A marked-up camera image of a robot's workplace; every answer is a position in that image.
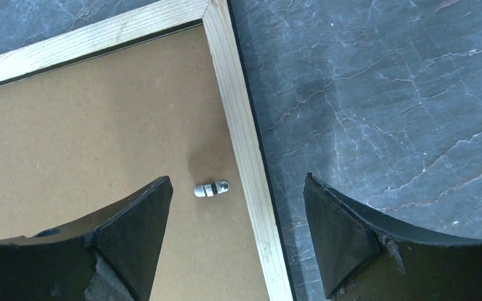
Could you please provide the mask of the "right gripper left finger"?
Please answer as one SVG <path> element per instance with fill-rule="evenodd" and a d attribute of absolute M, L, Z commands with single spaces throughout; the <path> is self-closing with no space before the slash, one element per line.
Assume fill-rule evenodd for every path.
<path fill-rule="evenodd" d="M 148 300 L 172 197 L 162 176 L 69 223 L 0 240 L 0 300 Z"/>

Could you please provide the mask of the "brown cardboard backing board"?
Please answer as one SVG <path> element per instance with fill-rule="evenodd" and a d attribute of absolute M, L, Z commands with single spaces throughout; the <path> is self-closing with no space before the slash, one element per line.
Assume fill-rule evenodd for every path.
<path fill-rule="evenodd" d="M 0 239 L 160 176 L 174 194 L 152 300 L 267 300 L 203 27 L 0 87 Z M 217 180 L 230 190 L 198 198 Z"/>

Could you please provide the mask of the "wooden picture frame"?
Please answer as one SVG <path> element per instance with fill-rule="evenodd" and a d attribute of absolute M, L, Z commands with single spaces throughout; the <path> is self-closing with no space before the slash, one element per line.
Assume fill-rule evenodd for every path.
<path fill-rule="evenodd" d="M 229 1 L 155 1 L 44 41 L 0 54 L 0 86 L 203 26 L 271 300 L 294 300 L 281 228 L 249 82 Z"/>

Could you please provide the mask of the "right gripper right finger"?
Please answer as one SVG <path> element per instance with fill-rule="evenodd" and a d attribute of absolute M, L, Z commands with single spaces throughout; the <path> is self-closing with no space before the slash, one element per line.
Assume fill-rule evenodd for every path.
<path fill-rule="evenodd" d="M 482 240 L 406 223 L 312 174 L 303 196 L 328 300 L 482 300 Z"/>

